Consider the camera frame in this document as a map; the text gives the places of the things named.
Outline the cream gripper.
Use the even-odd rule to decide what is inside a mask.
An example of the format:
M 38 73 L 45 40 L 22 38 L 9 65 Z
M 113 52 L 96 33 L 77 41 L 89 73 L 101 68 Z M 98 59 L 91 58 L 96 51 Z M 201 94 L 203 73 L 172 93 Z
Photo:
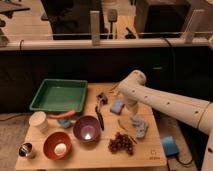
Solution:
M 129 128 L 132 126 L 132 118 L 137 114 L 138 109 L 136 107 L 124 107 L 119 116 L 118 122 L 123 128 Z

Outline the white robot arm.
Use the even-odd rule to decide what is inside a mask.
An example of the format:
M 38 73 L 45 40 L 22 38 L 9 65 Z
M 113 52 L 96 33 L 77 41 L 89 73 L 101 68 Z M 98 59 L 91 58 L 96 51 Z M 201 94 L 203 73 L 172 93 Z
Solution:
M 184 122 L 209 136 L 201 171 L 213 171 L 213 103 L 145 86 L 146 76 L 133 70 L 118 85 L 129 109 L 142 102 L 157 111 Z

